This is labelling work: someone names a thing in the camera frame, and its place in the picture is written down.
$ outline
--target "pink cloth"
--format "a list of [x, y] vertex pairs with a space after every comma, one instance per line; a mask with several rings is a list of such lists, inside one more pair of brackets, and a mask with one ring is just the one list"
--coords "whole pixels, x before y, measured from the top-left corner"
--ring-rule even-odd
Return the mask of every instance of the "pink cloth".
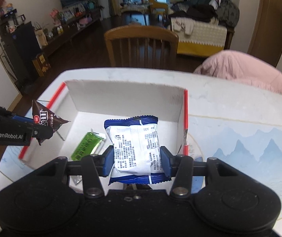
[[194, 74], [232, 80], [282, 94], [282, 73], [246, 53], [224, 50], [200, 65]]

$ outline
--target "brown candy bag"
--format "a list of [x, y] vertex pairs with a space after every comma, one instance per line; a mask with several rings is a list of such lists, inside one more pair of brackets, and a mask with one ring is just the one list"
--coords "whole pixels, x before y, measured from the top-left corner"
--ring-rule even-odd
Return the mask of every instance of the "brown candy bag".
[[[53, 133], [55, 133], [61, 127], [61, 125], [69, 122], [56, 116], [52, 111], [50, 111], [47, 107], [43, 106], [36, 100], [32, 101], [32, 116], [33, 121], [36, 124], [50, 126], [51, 128], [53, 128]], [[41, 143], [43, 143], [45, 139], [37, 138], [37, 140], [41, 145]]]

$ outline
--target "dark wooden floor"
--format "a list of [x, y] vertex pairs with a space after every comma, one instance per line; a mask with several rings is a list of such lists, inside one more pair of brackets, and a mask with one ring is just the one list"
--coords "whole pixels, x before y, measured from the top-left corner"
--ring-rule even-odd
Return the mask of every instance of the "dark wooden floor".
[[[132, 15], [132, 18], [144, 25], [142, 15]], [[18, 115], [25, 115], [31, 107], [32, 100], [37, 99], [48, 85], [65, 70], [110, 67], [103, 35], [107, 30], [126, 24], [129, 21], [130, 15], [124, 16], [123, 20], [119, 17], [113, 17], [102, 22], [98, 21], [75, 36], [72, 43], [64, 44], [49, 57], [52, 69], [45, 77], [41, 77], [36, 81], [34, 88], [28, 95], [23, 95], [14, 112]], [[159, 23], [156, 19], [148, 16], [147, 23], [148, 25], [162, 25], [161, 22]], [[203, 58], [177, 56], [176, 64], [172, 67], [172, 70], [193, 72], [203, 61]], [[0, 146], [0, 159], [5, 148], [5, 146]]]

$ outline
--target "screw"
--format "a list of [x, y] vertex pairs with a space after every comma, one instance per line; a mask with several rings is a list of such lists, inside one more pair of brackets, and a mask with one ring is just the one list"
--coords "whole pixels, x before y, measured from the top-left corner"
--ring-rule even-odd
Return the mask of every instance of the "screw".
[[130, 202], [130, 201], [132, 201], [133, 199], [132, 199], [131, 197], [124, 197], [123, 200]]
[[188, 190], [184, 187], [176, 187], [173, 189], [173, 193], [177, 196], [184, 196], [188, 193]]
[[88, 188], [88, 190], [86, 191], [86, 194], [87, 194], [88, 196], [93, 196], [93, 197], [95, 197], [95, 196], [98, 196], [98, 195], [101, 194], [101, 189], [96, 188], [96, 187]]

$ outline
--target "white paper label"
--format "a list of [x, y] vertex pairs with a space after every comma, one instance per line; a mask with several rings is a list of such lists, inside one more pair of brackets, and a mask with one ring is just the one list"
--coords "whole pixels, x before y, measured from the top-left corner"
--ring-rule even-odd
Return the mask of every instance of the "white paper label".
[[106, 132], [114, 147], [111, 177], [163, 172], [157, 124], [110, 126]]

